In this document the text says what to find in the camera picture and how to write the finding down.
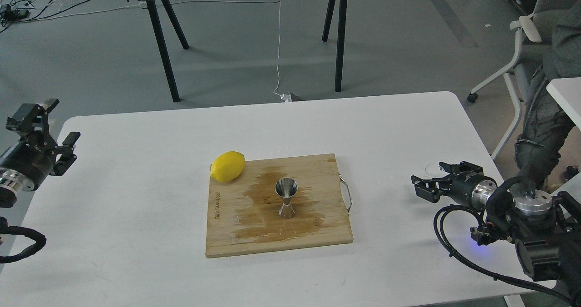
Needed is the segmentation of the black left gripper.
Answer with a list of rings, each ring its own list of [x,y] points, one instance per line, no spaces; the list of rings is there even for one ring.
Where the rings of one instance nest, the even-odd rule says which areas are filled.
[[[70,132],[60,146],[49,133],[48,115],[58,104],[58,99],[48,99],[43,104],[22,104],[7,118],[6,129],[17,133],[22,142],[2,154],[2,173],[14,171],[25,175],[33,185],[40,185],[48,175],[64,175],[74,164],[77,159],[75,143],[81,133]],[[49,156],[40,150],[50,150]]]

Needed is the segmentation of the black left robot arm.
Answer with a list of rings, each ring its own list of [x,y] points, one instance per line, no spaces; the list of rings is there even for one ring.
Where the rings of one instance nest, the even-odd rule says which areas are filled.
[[[21,252],[2,256],[2,264],[21,261],[45,247],[44,234],[22,226],[25,212],[32,193],[48,177],[64,175],[77,160],[79,132],[70,132],[61,144],[52,136],[49,115],[58,104],[58,99],[22,104],[1,123],[1,240],[20,236],[31,241]]]

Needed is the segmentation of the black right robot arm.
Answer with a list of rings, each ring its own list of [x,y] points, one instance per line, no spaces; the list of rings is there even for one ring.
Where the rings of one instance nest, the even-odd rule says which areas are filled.
[[[580,204],[569,193],[551,196],[535,189],[525,177],[513,177],[498,185],[486,176],[481,166],[462,161],[441,162],[444,177],[422,179],[411,177],[415,193],[425,201],[436,203],[440,197],[454,203],[441,208],[434,216],[437,239],[449,256],[465,266],[499,280],[529,290],[552,295],[580,305]],[[525,281],[492,272],[463,256],[444,233],[444,220],[454,211],[471,214],[477,226],[470,228],[477,245],[498,240],[515,246]]]

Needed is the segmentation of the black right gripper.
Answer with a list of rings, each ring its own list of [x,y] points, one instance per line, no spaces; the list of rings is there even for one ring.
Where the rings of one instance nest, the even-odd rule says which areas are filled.
[[[470,208],[483,208],[485,206],[486,201],[482,202],[474,195],[477,185],[486,180],[481,166],[467,161],[458,164],[439,162],[438,166],[448,175],[432,179],[421,179],[411,175],[411,182],[417,197],[431,203],[437,203],[444,196],[452,198],[461,206]]]

